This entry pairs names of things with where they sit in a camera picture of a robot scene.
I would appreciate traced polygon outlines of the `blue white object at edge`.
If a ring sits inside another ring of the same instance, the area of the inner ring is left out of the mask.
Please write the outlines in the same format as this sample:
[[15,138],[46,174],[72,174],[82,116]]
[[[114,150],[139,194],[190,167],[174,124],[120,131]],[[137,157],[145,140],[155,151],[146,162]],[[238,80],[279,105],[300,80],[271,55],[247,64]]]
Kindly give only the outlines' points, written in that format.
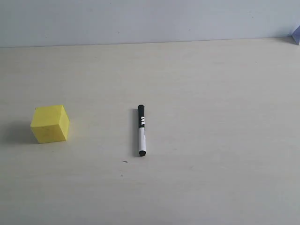
[[298,26],[292,33],[292,38],[294,39],[296,45],[300,45],[300,26]]

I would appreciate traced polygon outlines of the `black and white marker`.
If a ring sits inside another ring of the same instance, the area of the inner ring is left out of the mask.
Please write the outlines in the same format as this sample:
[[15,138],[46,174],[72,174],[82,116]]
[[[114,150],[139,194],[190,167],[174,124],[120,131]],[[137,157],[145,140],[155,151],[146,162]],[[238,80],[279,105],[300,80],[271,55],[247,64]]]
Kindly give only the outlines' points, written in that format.
[[138,106],[139,156],[146,155],[145,106]]

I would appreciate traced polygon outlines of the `yellow foam cube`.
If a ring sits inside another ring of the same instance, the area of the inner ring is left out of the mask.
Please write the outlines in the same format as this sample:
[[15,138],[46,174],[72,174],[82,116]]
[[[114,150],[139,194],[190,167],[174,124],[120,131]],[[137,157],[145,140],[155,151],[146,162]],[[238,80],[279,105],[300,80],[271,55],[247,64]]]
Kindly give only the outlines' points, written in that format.
[[30,128],[38,143],[62,142],[68,139],[70,120],[63,105],[35,108]]

